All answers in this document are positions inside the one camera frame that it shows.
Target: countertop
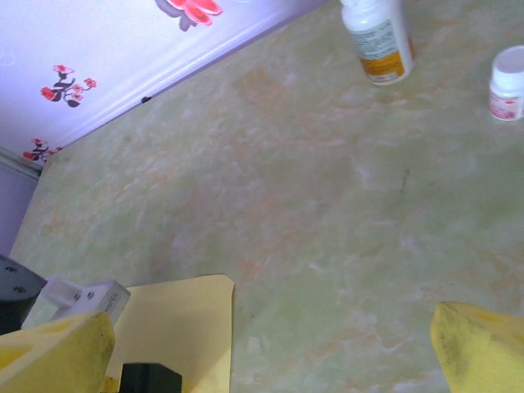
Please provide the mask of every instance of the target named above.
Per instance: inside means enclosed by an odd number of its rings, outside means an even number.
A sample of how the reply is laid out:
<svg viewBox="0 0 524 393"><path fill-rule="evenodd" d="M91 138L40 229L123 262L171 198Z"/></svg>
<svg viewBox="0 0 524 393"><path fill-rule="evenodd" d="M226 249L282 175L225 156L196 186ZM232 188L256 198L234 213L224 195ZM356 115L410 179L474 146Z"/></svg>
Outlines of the countertop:
<svg viewBox="0 0 524 393"><path fill-rule="evenodd" d="M436 302L524 314L524 122L486 104L524 7L406 6L399 84L364 78L330 2L67 147L11 257L78 283L227 274L232 392L448 391Z"/></svg>

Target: white plastic piece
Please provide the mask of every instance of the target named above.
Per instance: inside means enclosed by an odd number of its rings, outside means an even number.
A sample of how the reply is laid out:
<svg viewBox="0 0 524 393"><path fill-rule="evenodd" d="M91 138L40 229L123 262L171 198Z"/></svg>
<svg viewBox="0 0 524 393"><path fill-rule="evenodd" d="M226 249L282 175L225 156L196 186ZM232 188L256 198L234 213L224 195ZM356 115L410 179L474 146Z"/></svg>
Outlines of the white plastic piece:
<svg viewBox="0 0 524 393"><path fill-rule="evenodd" d="M89 311L106 311L115 326L130 293L115 280L96 282L86 287L57 276L47 279L40 296L58 306L52 320Z"/></svg>

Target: pill bottle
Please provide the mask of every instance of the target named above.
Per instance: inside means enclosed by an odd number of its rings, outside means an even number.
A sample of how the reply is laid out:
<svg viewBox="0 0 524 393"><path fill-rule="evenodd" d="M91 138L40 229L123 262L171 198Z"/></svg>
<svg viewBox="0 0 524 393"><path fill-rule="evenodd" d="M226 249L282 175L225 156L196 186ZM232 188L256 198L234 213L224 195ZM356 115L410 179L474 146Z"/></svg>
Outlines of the pill bottle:
<svg viewBox="0 0 524 393"><path fill-rule="evenodd" d="M350 31L368 79L386 85L404 79L415 54L402 0L341 0L342 20Z"/></svg>
<svg viewBox="0 0 524 393"><path fill-rule="evenodd" d="M509 47L493 60L490 112L499 120L524 117L524 45Z"/></svg>

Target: dark mark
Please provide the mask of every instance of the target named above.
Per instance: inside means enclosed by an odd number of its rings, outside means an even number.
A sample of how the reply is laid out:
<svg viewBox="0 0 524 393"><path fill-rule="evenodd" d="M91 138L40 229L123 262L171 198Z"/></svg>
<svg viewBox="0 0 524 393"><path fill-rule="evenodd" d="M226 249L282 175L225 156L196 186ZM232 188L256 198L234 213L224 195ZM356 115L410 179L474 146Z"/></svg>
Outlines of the dark mark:
<svg viewBox="0 0 524 393"><path fill-rule="evenodd" d="M404 190L406 189L406 186L408 185L409 174L411 174L411 171L406 166L404 168L404 176L402 176L402 185L400 186L400 192L404 192Z"/></svg>

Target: bottle label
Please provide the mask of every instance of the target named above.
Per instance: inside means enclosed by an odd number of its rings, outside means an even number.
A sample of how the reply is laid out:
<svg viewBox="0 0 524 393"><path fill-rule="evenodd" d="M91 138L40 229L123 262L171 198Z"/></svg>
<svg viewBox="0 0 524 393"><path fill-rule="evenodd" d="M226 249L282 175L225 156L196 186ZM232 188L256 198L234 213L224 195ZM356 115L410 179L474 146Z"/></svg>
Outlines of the bottle label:
<svg viewBox="0 0 524 393"><path fill-rule="evenodd" d="M524 97L502 97L491 92L490 111L497 119L516 120L524 116Z"/></svg>
<svg viewBox="0 0 524 393"><path fill-rule="evenodd" d="M404 74L390 20L371 29L352 31L364 71L373 82L389 82Z"/></svg>

